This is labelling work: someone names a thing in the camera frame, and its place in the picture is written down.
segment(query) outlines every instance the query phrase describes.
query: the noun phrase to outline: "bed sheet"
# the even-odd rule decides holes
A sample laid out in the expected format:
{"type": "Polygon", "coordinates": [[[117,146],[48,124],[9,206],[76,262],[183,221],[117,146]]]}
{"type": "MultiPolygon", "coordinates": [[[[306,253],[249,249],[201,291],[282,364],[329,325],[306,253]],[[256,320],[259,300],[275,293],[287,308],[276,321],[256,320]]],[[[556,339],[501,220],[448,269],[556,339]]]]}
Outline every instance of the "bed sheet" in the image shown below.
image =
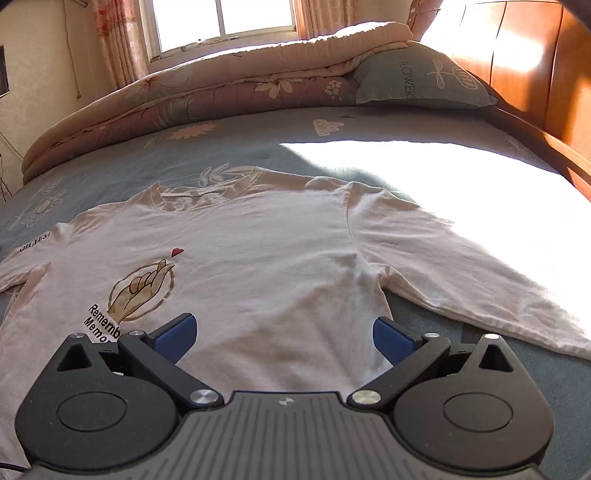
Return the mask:
{"type": "MultiPolygon", "coordinates": [[[[0,260],[56,222],[126,200],[155,181],[207,187],[232,178],[231,169],[242,165],[397,190],[541,282],[553,281],[548,276],[554,264],[576,264],[590,238],[588,227],[577,226],[591,213],[589,202],[514,138],[473,116],[309,108],[183,125],[61,164],[25,185],[0,211],[0,260]],[[544,235],[536,236],[544,223],[544,235]],[[565,232],[576,237],[569,239],[568,251],[565,232]],[[524,263],[526,249],[542,246],[555,246],[556,257],[545,266],[524,263]]],[[[18,288],[0,295],[0,319],[17,293],[18,288]]],[[[456,342],[474,342],[483,333],[388,297],[394,319],[416,332],[435,330],[456,342]]],[[[556,415],[542,470],[551,479],[574,480],[591,468],[591,417],[585,415],[591,364],[519,340],[508,343],[556,415]]]]}

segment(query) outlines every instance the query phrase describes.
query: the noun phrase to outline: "window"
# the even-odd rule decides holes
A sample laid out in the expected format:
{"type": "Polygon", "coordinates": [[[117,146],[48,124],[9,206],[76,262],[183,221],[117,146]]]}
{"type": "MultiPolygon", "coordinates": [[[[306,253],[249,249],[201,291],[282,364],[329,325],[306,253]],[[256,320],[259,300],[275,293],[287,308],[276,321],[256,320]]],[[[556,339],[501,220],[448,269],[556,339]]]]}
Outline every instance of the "window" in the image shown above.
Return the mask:
{"type": "Polygon", "coordinates": [[[144,0],[143,10],[151,56],[156,58],[226,40],[295,31],[291,0],[144,0]]]}

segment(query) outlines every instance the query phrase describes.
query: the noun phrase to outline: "hand illustration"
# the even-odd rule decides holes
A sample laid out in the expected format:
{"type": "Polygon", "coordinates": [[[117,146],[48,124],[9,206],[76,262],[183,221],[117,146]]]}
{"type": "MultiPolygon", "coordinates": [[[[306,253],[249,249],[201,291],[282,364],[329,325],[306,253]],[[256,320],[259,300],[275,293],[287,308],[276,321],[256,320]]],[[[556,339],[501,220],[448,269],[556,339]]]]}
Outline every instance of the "hand illustration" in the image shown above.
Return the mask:
{"type": "Polygon", "coordinates": [[[164,277],[173,267],[173,263],[167,264],[166,260],[162,259],[154,271],[147,272],[141,277],[135,277],[127,287],[119,292],[107,313],[116,323],[125,320],[158,293],[164,277]]]}

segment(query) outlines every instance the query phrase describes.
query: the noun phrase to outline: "shirt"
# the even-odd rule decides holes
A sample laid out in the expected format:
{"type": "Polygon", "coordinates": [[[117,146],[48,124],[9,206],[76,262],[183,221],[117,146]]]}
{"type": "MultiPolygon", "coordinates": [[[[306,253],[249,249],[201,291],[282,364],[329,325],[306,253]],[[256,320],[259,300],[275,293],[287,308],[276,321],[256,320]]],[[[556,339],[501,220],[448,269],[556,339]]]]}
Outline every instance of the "shirt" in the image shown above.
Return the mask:
{"type": "Polygon", "coordinates": [[[209,189],[155,184],[58,223],[0,264],[25,282],[0,327],[0,457],[24,463],[18,406],[72,332],[94,342],[181,313],[198,337],[178,363],[233,390],[353,390],[390,364],[372,325],[383,288],[441,313],[590,357],[536,283],[395,193],[256,167],[209,189]]]}

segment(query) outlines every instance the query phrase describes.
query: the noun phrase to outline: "window frame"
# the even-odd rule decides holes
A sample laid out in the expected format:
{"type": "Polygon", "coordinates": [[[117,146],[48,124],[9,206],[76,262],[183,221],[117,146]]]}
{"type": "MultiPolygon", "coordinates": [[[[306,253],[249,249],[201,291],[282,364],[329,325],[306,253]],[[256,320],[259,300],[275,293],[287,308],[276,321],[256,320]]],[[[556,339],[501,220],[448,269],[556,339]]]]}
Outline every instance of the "window frame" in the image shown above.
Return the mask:
{"type": "Polygon", "coordinates": [[[258,37],[263,35],[281,34],[285,33],[286,40],[295,39],[296,33],[296,13],[294,10],[294,1],[287,0],[290,4],[291,11],[291,25],[283,27],[269,27],[260,28],[258,30],[246,30],[243,32],[233,33],[228,35],[223,21],[222,12],[222,0],[215,0],[217,10],[217,24],[220,30],[220,36],[207,38],[201,42],[193,42],[188,45],[182,45],[180,47],[171,48],[170,50],[162,51],[160,44],[160,36],[158,34],[158,25],[156,22],[156,15],[154,14],[154,4],[152,0],[139,0],[140,11],[142,16],[142,27],[145,31],[144,37],[147,43],[147,54],[150,63],[172,57],[178,53],[185,52],[188,50],[194,50],[200,47],[206,47],[214,44],[222,44],[225,42],[231,42],[232,40],[240,40],[248,37],[258,37]]]}

